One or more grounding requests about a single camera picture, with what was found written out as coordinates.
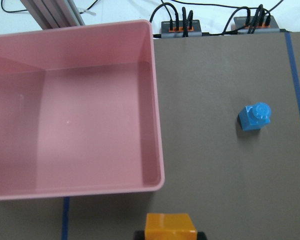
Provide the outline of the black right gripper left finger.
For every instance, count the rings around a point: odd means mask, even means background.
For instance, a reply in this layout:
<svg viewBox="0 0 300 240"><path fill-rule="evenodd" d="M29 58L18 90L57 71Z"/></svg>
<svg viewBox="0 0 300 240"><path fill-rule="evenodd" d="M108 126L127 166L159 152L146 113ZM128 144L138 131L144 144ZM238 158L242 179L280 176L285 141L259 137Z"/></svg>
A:
<svg viewBox="0 0 300 240"><path fill-rule="evenodd" d="M145 232L143 230L136 230L133 233L133 240L145 240Z"/></svg>

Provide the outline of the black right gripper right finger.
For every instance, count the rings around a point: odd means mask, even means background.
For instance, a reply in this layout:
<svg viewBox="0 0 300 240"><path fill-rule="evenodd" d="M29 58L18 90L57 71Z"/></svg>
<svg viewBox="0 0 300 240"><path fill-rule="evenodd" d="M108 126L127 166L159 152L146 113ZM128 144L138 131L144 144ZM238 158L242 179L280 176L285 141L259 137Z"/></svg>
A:
<svg viewBox="0 0 300 240"><path fill-rule="evenodd" d="M196 239L197 240L207 240L207 236L203 231L198 231Z"/></svg>

